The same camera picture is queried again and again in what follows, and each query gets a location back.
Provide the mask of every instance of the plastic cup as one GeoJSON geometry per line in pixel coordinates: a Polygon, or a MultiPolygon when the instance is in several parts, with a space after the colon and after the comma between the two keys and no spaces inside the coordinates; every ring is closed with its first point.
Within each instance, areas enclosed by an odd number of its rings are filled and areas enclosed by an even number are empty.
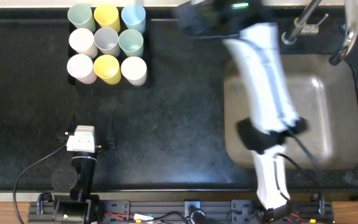
{"type": "Polygon", "coordinates": [[[68,10],[67,17],[77,28],[85,28],[91,32],[96,30],[92,10],[87,4],[75,4],[68,10]]]}
{"type": "Polygon", "coordinates": [[[93,64],[93,70],[107,84],[114,85],[121,80],[118,60],[111,55],[98,57],[93,64]]]}
{"type": "Polygon", "coordinates": [[[120,48],[128,57],[141,57],[143,55],[143,36],[137,30],[125,30],[118,38],[120,48]]]}
{"type": "Polygon", "coordinates": [[[134,29],[141,34],[146,30],[146,10],[140,4],[125,6],[121,12],[121,18],[128,29],[134,29]]]}
{"type": "Polygon", "coordinates": [[[143,85],[147,78],[147,65],[140,57],[129,57],[121,65],[122,75],[135,86],[143,85]]]}
{"type": "Polygon", "coordinates": [[[93,83],[97,76],[93,71],[92,60],[83,54],[72,56],[67,62],[68,73],[84,84],[93,83]]]}
{"type": "Polygon", "coordinates": [[[105,27],[96,31],[94,34],[94,44],[103,54],[117,57],[120,53],[118,33],[112,28],[105,27]]]}
{"type": "Polygon", "coordinates": [[[119,32],[121,26],[119,24],[118,9],[114,4],[103,4],[94,10],[94,19],[101,27],[110,27],[119,32]]]}
{"type": "Polygon", "coordinates": [[[80,28],[74,30],[68,38],[70,47],[79,54],[85,54],[90,58],[96,57],[98,54],[98,48],[93,42],[93,34],[90,30],[80,28]]]}

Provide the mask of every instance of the stainless steel sink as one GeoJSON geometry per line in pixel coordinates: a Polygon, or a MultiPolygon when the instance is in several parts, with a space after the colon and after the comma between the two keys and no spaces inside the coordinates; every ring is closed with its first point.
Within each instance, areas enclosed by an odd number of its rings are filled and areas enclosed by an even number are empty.
{"type": "MultiPolygon", "coordinates": [[[[358,103],[351,67],[346,62],[328,63],[329,55],[282,55],[288,91],[309,130],[301,141],[324,169],[350,169],[358,163],[358,103]]],[[[247,93],[234,62],[224,77],[224,129],[230,158],[253,167],[249,150],[241,143],[236,123],[249,117],[247,93]]],[[[287,155],[301,167],[311,162],[293,139],[287,141],[287,155]]]]}

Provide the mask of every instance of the wooden surface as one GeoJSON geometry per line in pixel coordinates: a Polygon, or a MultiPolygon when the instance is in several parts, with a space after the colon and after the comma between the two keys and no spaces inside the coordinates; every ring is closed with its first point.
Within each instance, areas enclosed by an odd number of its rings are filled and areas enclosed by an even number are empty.
{"type": "MultiPolygon", "coordinates": [[[[358,202],[333,202],[335,224],[358,224],[358,202]]],[[[27,221],[28,202],[19,202],[23,221],[27,221]]],[[[18,224],[12,202],[0,202],[0,223],[18,224]]]]}

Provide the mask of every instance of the white cup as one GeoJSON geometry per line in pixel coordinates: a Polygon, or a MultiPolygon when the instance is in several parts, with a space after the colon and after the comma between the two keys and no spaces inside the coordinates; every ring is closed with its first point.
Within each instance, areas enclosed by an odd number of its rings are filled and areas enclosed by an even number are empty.
{"type": "Polygon", "coordinates": [[[137,30],[124,30],[118,38],[118,44],[128,57],[143,55],[143,36],[137,30]]]}
{"type": "Polygon", "coordinates": [[[121,17],[128,29],[137,30],[141,34],[146,30],[146,10],[140,4],[125,6],[121,17]]]}
{"type": "Polygon", "coordinates": [[[120,53],[118,34],[113,28],[105,27],[96,31],[94,34],[94,44],[103,54],[117,57],[120,53]]]}
{"type": "Polygon", "coordinates": [[[68,43],[70,47],[79,54],[85,54],[90,58],[94,58],[98,54],[98,48],[95,46],[93,40],[93,34],[90,30],[80,28],[70,34],[68,43]]]}
{"type": "Polygon", "coordinates": [[[87,4],[75,4],[68,10],[67,17],[77,28],[85,28],[91,32],[96,30],[92,10],[87,4]]]}
{"type": "Polygon", "coordinates": [[[93,83],[97,76],[93,71],[92,60],[83,54],[72,56],[67,62],[68,73],[84,84],[93,83]]]}
{"type": "Polygon", "coordinates": [[[135,86],[143,85],[147,79],[147,65],[140,57],[129,57],[122,62],[122,75],[135,86]]]}

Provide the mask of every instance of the black countertop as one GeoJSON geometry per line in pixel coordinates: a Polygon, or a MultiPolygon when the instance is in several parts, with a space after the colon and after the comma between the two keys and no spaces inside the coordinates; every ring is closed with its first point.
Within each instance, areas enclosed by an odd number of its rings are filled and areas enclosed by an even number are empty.
{"type": "MultiPolygon", "coordinates": [[[[57,134],[73,114],[78,124],[95,126],[100,138],[114,120],[117,149],[99,157],[94,191],[256,189],[255,171],[233,163],[225,150],[223,74],[230,56],[221,41],[191,40],[175,22],[153,21],[149,89],[81,90],[67,82],[65,12],[26,12],[32,19],[21,11],[9,20],[9,13],[0,13],[0,191],[11,190],[24,168],[59,146],[57,134]]],[[[343,40],[337,26],[343,17],[336,12],[318,35],[282,44],[282,53],[334,52],[343,40]]],[[[300,12],[276,13],[282,33],[300,12]]],[[[358,91],[358,41],[347,61],[358,91]]],[[[70,157],[60,152],[34,167],[19,189],[50,190],[51,173],[70,157]]],[[[358,189],[358,166],[324,170],[318,179],[321,189],[358,189]]],[[[287,184],[290,190],[314,188],[297,170],[287,171],[287,184]]]]}

